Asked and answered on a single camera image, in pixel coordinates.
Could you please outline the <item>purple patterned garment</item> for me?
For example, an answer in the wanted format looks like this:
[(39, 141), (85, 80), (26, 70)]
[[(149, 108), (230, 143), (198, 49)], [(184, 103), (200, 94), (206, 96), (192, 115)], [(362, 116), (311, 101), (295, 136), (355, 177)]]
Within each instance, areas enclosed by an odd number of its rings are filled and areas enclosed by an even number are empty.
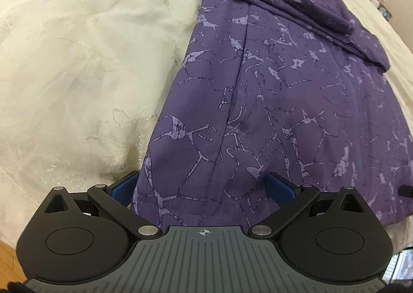
[(384, 225), (412, 214), (412, 136), (388, 57), (342, 0), (202, 0), (134, 190), (154, 225), (273, 213), (264, 179), (355, 187)]

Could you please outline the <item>cream embroidered bedspread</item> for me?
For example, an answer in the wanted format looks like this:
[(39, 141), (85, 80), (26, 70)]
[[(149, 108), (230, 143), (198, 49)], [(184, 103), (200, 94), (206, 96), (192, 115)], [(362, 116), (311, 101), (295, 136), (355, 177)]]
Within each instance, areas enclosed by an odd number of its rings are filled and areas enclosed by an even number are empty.
[[(368, 0), (342, 0), (390, 64), (412, 136), (412, 53)], [(49, 190), (141, 172), (202, 0), (1, 0), (1, 240)]]

